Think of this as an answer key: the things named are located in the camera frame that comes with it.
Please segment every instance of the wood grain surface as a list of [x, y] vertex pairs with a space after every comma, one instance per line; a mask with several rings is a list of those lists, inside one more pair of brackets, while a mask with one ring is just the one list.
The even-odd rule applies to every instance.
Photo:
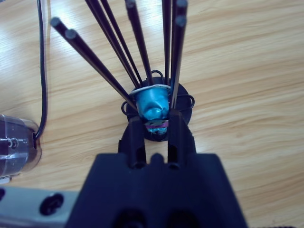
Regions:
[[[122, 98], [57, 33], [76, 29], [117, 80], [133, 85], [83, 0], [43, 2], [48, 120], [39, 165], [10, 186], [79, 190], [98, 153], [117, 152]], [[196, 99], [198, 152], [220, 156], [251, 227], [304, 227], [304, 1], [190, 0], [180, 82]], [[164, 71], [160, 0], [137, 1], [152, 69]], [[124, 1], [114, 15], [140, 74]], [[0, 113], [40, 122], [35, 0], [0, 3]], [[146, 142], [148, 159], [166, 143]]]

